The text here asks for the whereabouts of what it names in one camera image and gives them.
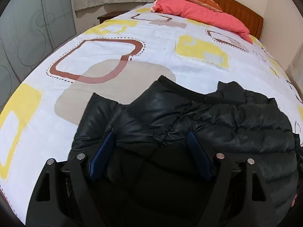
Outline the dark wooden nightstand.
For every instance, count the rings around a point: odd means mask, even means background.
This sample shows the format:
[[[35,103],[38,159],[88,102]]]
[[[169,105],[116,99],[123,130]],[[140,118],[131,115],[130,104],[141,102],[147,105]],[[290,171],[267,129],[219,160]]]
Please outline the dark wooden nightstand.
[[[121,14],[124,14],[126,11],[113,11],[104,15],[101,15],[99,17],[97,17],[97,20],[99,21],[99,24],[102,24],[103,22],[109,20],[109,19],[113,19],[114,17],[117,17]]]

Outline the orange patterned cushion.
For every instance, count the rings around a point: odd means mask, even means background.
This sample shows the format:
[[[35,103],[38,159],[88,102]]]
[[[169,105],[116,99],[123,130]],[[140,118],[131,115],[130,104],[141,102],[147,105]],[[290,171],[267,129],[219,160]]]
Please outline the orange patterned cushion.
[[[186,0],[215,12],[223,12],[222,8],[213,0]]]

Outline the patterned white bed sheet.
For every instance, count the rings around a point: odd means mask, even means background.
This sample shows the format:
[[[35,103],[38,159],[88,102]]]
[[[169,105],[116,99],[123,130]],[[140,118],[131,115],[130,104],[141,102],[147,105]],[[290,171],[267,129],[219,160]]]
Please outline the patterned white bed sheet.
[[[159,76],[199,93],[235,81],[276,99],[302,134],[302,100],[282,67],[254,36],[179,16],[151,4],[103,22],[46,57],[1,107],[1,200],[25,221],[48,158],[64,161],[84,109],[97,93],[129,104]]]

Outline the coral red pillow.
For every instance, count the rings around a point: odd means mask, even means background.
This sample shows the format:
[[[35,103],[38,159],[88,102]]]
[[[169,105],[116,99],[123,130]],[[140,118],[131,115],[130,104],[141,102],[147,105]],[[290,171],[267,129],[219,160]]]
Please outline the coral red pillow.
[[[151,12],[159,12],[191,19],[238,34],[248,43],[253,43],[250,31],[236,17],[225,12],[215,12],[186,0],[156,0]]]

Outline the black puffer jacket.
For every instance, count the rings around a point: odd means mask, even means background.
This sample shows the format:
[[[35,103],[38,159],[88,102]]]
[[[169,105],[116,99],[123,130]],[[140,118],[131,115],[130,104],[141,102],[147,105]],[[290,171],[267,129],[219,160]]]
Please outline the black puffer jacket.
[[[87,156],[86,226],[202,225],[207,145],[255,159],[281,222],[296,195],[299,142],[273,98],[236,82],[200,94],[161,76],[128,105],[93,94],[68,158]]]

